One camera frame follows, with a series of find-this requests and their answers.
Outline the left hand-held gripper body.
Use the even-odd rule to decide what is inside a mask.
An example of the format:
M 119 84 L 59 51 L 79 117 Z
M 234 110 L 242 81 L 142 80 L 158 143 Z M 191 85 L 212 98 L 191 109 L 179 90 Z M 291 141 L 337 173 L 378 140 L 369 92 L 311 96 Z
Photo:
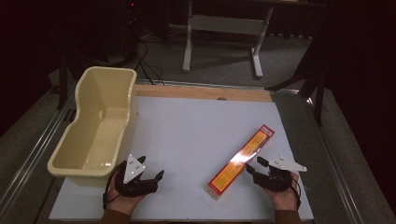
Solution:
M 116 190 L 124 197 L 137 197 L 156 192 L 158 183 L 153 183 L 152 179 L 140 179 L 145 169 L 146 166 L 130 154 L 117 169 Z

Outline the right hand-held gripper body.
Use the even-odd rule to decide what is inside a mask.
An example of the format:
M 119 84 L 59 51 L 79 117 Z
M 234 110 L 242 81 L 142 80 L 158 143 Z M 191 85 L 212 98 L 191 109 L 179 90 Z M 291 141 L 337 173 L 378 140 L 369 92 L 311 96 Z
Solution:
M 291 172 L 306 172 L 307 168 L 280 154 L 276 159 L 269 161 L 268 174 L 256 171 L 253 182 L 262 188 L 273 192 L 281 192 L 289 189 L 292 183 Z

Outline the long red and yellow box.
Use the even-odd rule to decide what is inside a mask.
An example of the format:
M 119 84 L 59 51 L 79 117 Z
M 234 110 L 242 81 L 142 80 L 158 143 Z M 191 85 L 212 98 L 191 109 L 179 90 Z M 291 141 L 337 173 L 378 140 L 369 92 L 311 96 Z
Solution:
M 263 124 L 206 184 L 206 192 L 217 201 L 274 134 L 270 127 Z

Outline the cream plastic bin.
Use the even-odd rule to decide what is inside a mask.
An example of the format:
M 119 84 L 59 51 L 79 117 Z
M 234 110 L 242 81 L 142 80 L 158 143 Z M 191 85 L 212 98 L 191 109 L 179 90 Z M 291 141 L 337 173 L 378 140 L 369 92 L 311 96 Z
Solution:
M 136 78 L 127 68 L 85 70 L 75 88 L 75 118 L 48 161 L 52 175 L 95 186 L 127 158 L 138 113 Z

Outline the person's right hand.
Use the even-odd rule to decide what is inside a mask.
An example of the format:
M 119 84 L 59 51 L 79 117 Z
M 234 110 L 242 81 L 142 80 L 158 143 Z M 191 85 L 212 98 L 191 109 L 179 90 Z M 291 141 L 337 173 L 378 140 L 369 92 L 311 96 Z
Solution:
M 299 176 L 295 173 L 290 174 L 292 177 L 291 187 L 282 192 L 273 192 L 269 189 L 264 189 L 264 191 L 269 195 L 275 210 L 298 210 L 298 193 L 297 193 L 297 183 Z

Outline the person's left hand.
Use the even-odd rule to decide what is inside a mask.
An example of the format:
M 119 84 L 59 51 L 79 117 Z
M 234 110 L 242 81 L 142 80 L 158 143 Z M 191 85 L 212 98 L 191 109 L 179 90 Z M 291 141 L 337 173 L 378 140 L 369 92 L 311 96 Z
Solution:
M 106 191 L 106 209 L 117 211 L 125 215 L 131 216 L 139 205 L 139 203 L 145 198 L 145 195 L 137 197 L 124 197 L 115 188 L 116 175 L 114 175 L 110 181 L 108 190 Z

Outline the black metal stand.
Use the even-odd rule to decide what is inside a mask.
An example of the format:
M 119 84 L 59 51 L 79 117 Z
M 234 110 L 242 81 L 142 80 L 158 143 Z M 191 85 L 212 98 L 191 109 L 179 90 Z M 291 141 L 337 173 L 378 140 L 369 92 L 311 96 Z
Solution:
M 325 7 L 323 9 L 323 18 L 319 21 L 319 27 L 313 36 L 311 44 L 299 62 L 293 76 L 279 84 L 266 88 L 268 91 L 280 91 L 291 84 L 304 80 L 304 84 L 300 88 L 298 94 L 302 98 L 307 99 L 313 92 L 316 93 L 314 118 L 319 126 L 322 125 L 321 112 L 326 80 L 326 57 L 330 52 L 327 47 L 324 47 L 325 25 L 328 18 L 329 8 Z

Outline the dark metal stand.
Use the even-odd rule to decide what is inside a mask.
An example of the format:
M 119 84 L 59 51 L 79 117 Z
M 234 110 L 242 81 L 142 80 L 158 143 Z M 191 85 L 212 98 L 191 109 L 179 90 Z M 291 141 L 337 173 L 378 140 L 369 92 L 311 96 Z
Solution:
M 57 94 L 59 96 L 57 105 L 58 109 L 61 109 L 67 100 L 68 75 L 74 77 L 75 69 L 76 67 L 72 53 L 62 51 L 59 55 L 58 83 L 53 84 L 50 89 L 50 93 Z

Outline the white metal table frame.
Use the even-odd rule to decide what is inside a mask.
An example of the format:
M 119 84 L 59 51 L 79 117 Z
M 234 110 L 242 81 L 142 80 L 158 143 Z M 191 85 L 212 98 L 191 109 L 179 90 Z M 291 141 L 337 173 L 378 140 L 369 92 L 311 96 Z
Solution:
M 269 7 L 265 12 L 262 21 L 199 15 L 193 13 L 193 1 L 189 0 L 187 18 L 187 41 L 184 52 L 182 71 L 189 72 L 191 70 L 192 31 L 199 30 L 257 36 L 258 42 L 254 48 L 250 49 L 250 58 L 253 64 L 253 70 L 256 78 L 263 78 L 260 51 L 273 12 L 274 8 Z

